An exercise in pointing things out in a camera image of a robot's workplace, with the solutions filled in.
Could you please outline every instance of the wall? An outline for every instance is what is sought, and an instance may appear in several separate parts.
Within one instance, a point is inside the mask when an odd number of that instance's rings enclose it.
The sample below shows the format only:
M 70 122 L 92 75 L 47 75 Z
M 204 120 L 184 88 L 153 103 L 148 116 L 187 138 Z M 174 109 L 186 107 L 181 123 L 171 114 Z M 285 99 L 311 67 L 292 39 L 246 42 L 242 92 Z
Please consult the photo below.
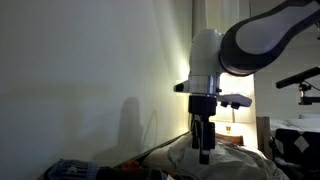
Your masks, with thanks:
M 0 2 L 0 176 L 114 166 L 188 130 L 192 2 Z
M 282 1 L 266 2 L 252 1 L 252 15 L 270 10 Z M 300 92 L 298 85 L 290 85 L 277 89 L 275 83 L 303 72 L 314 66 L 319 66 L 320 41 L 315 26 L 306 29 L 291 40 L 279 58 L 265 69 L 255 74 L 255 93 L 257 115 L 270 116 L 276 119 L 295 119 L 302 113 L 320 113 L 319 104 L 309 106 L 298 105 Z M 320 77 L 315 76 L 307 81 L 320 87 Z M 309 96 L 320 96 L 312 89 Z

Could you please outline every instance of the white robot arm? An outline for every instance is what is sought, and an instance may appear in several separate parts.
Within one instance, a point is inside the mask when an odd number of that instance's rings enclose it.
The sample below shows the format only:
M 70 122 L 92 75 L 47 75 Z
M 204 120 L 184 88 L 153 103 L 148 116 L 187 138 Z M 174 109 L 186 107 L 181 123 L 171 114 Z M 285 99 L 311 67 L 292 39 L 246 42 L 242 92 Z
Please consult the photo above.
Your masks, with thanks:
M 217 101 L 233 108 L 249 107 L 251 100 L 241 95 L 220 96 L 222 72 L 247 76 L 268 66 L 282 53 L 290 40 L 320 20 L 320 0 L 287 0 L 261 15 L 241 21 L 225 35 L 203 30 L 192 42 L 188 80 L 176 85 L 175 92 L 190 93 L 193 148 L 200 149 L 200 163 L 208 163 L 214 148 Z

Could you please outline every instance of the cable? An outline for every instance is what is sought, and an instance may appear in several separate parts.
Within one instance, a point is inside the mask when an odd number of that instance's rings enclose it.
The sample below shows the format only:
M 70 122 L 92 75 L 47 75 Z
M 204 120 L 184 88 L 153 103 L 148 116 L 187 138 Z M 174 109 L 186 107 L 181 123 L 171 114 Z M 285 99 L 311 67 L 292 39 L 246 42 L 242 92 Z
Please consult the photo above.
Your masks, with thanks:
M 310 85 L 311 87 L 313 87 L 314 89 L 316 89 L 316 90 L 320 91 L 320 89 L 319 89 L 319 88 L 317 88 L 317 87 L 313 86 L 312 84 L 308 83 L 307 81 L 303 81 L 303 82 L 305 82 L 305 83 L 309 84 L 309 85 Z

